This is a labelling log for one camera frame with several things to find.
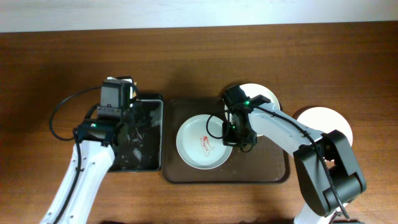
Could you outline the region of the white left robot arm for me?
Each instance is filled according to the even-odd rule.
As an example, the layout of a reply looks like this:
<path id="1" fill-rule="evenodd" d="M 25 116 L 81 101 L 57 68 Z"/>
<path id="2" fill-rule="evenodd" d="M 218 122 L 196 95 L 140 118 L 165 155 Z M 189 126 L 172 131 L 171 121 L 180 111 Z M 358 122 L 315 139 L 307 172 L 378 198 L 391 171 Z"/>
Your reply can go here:
<path id="1" fill-rule="evenodd" d="M 86 223 L 98 189 L 113 165 L 124 115 L 138 99 L 131 77 L 108 77 L 100 102 L 73 128 L 71 161 L 42 223 Z"/>

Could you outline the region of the pale green plate red stain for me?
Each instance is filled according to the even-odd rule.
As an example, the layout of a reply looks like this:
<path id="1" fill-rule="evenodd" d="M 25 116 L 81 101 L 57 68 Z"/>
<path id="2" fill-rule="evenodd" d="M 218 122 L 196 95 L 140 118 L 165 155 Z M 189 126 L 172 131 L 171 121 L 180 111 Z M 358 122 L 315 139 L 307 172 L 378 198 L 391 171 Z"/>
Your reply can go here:
<path id="1" fill-rule="evenodd" d="M 225 146 L 220 139 L 223 121 L 208 114 L 199 114 L 187 119 L 179 128 L 176 137 L 177 151 L 189 166 L 209 170 L 222 165 L 233 148 Z"/>

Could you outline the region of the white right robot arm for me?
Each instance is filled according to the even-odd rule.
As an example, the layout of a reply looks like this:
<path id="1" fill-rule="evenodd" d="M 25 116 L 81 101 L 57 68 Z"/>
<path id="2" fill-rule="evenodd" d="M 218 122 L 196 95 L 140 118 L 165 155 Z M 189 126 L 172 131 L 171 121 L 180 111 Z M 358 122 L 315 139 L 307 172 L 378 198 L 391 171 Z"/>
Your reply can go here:
<path id="1" fill-rule="evenodd" d="M 305 201 L 294 223 L 332 223 L 349 218 L 345 207 L 367 189 L 348 138 L 338 130 L 324 133 L 298 122 L 263 95 L 249 97 L 235 85 L 224 91 L 227 120 L 221 139 L 243 150 L 263 135 L 294 158 Z"/>

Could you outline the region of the yellow green sponge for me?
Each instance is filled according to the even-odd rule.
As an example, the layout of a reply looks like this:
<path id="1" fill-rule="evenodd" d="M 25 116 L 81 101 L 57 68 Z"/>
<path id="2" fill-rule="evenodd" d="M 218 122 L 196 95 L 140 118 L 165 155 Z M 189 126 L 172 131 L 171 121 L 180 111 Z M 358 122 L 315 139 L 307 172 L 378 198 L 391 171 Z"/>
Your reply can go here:
<path id="1" fill-rule="evenodd" d="M 139 90 L 137 89 L 136 83 L 131 82 L 130 86 L 130 99 L 138 98 Z"/>

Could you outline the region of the white plate with red stain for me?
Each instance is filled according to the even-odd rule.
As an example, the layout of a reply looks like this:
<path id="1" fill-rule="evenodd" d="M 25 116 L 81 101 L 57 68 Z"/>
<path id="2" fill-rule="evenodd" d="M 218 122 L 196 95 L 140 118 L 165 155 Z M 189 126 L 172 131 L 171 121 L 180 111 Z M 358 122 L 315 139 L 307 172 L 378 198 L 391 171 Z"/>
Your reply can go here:
<path id="1" fill-rule="evenodd" d="M 333 130 L 342 132 L 353 145 L 353 132 L 349 122 L 337 111 L 322 106 L 307 106 L 294 114 L 294 118 L 309 128 L 330 133 Z"/>

